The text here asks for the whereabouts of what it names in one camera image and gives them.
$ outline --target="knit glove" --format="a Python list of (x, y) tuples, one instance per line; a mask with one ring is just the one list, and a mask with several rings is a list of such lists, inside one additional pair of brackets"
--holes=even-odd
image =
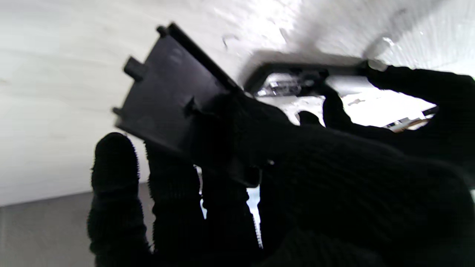
[(475, 187), (475, 81), (470, 76), (425, 69), (389, 66), (385, 71), (367, 67), (363, 74), (381, 90), (421, 98), (438, 106), (437, 113), (415, 131), (394, 133), (389, 129), (354, 124), (338, 94), (324, 86), (323, 120), (326, 127), (397, 147), (412, 156), (443, 160), (470, 174)]
[(209, 218), (200, 206), (200, 182), (190, 162), (146, 144), (149, 189), (154, 200), (154, 249), (145, 237), (138, 199), (138, 163), (130, 140), (110, 133), (96, 146), (91, 184), (94, 198), (87, 221), (96, 266), (210, 266), (250, 264), (258, 257), (254, 221), (245, 187), (203, 175)]
[(232, 107), (235, 153), (263, 170), (266, 256), (300, 228), (376, 251), (391, 266), (473, 260), (474, 207), (456, 169), (340, 131), (293, 125), (278, 108), (245, 95)]

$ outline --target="finger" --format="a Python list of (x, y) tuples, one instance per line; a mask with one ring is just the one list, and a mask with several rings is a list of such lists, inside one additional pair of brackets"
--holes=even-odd
[(338, 95), (328, 95), (323, 102), (323, 121), (327, 128), (359, 137), (391, 145), (404, 142), (401, 135), (397, 135), (389, 129), (353, 123), (350, 116), (346, 114), (343, 108), (343, 101)]
[(457, 106), (474, 98), (475, 81), (470, 76), (426, 69), (389, 66), (380, 72), (368, 68), (370, 83), (383, 90), (392, 90), (422, 98), (436, 105)]
[(174, 263), (198, 257), (204, 250), (200, 181), (193, 164), (146, 144), (153, 213), (154, 254)]
[(210, 252), (238, 258), (239, 266), (249, 265), (260, 253), (254, 216), (244, 185), (228, 174), (203, 171), (203, 206), (207, 209)]
[(137, 157), (127, 137), (110, 133), (97, 143), (87, 231), (98, 266), (135, 266), (149, 260), (138, 179)]
[(314, 125), (314, 126), (322, 126), (320, 123), (320, 119), (317, 117), (317, 115), (308, 112), (308, 111), (300, 111), (298, 113), (300, 125)]

